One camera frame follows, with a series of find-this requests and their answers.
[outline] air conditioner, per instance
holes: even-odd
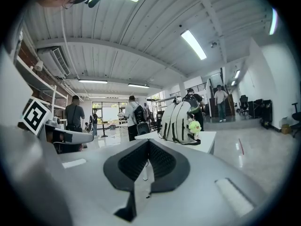
[[[39,49],[38,56],[53,76],[65,79],[70,74],[59,47]]]

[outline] railing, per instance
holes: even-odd
[[[199,92],[201,90],[205,90],[206,89],[206,85],[207,83],[203,83],[203,84],[200,84],[200,85],[196,85],[194,87],[191,87],[193,89],[194,92]],[[170,94],[170,97],[173,97],[173,96],[181,96],[181,92],[176,92],[176,93],[173,93],[173,94]]]

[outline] white backpack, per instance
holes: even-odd
[[[169,105],[162,117],[162,129],[159,132],[162,138],[184,145],[199,145],[201,141],[194,140],[194,134],[188,128],[191,122],[189,112],[191,112],[189,102]]]

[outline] white corrugated ceiling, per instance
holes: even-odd
[[[67,83],[89,94],[131,91],[150,94],[214,65],[248,55],[250,37],[264,32],[271,8],[262,0],[101,0],[63,9],[68,47],[79,77],[148,83],[155,89],[129,88],[126,83]],[[75,71],[62,40],[58,8],[34,5],[25,19],[37,48],[62,46],[71,76]],[[181,37],[189,29],[207,59],[200,60]],[[217,46],[211,48],[212,42]]]

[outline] green plush toy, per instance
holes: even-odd
[[[189,124],[189,130],[191,133],[193,134],[197,134],[201,131],[201,125],[199,124],[198,121],[192,121],[190,124]]]

